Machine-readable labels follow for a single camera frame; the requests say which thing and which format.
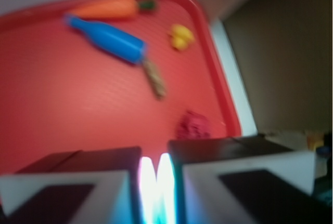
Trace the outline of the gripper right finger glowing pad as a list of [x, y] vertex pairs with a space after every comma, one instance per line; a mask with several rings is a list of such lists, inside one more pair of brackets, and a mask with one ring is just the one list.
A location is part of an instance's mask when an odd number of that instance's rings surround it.
[[314, 152], [259, 136], [171, 140], [176, 223], [332, 223]]

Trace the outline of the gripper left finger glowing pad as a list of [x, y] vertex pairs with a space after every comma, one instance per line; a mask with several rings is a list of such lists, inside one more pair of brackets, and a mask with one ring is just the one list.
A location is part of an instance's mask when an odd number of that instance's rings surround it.
[[49, 154], [1, 176], [1, 223], [157, 223], [138, 146]]

